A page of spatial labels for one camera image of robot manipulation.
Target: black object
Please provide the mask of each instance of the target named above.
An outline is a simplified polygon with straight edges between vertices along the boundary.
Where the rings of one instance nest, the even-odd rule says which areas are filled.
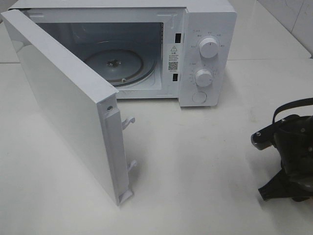
[[[313,116],[293,114],[275,122],[281,111],[308,105],[313,105],[313,98],[280,106],[272,124],[251,136],[257,149],[273,145],[281,156],[282,170],[259,189],[263,200],[290,197],[300,202],[313,196]]]
[[[173,82],[177,82],[178,81],[178,73],[174,73],[173,74]]]
[[[175,43],[180,43],[180,40],[181,40],[181,33],[177,33],[175,35]]]

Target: white tile wall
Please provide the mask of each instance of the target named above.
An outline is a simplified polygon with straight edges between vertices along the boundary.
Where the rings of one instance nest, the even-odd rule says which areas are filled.
[[[292,34],[313,53],[313,0],[304,0]]]
[[[229,60],[311,57],[257,0],[229,2],[237,11]]]
[[[304,0],[258,0],[289,32]]]

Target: control panel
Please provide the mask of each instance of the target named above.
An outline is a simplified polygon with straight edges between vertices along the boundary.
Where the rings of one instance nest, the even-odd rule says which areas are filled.
[[[190,13],[185,33],[181,106],[213,106],[222,87],[236,12]]]

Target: qr code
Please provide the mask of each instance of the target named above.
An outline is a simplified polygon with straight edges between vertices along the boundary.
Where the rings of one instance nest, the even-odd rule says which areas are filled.
[[[178,69],[178,61],[168,62],[168,70],[177,70],[177,69]]]

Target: warning label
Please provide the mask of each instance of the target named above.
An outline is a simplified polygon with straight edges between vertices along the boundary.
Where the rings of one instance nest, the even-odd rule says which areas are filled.
[[[177,72],[179,70],[179,49],[180,44],[168,45],[168,70]]]

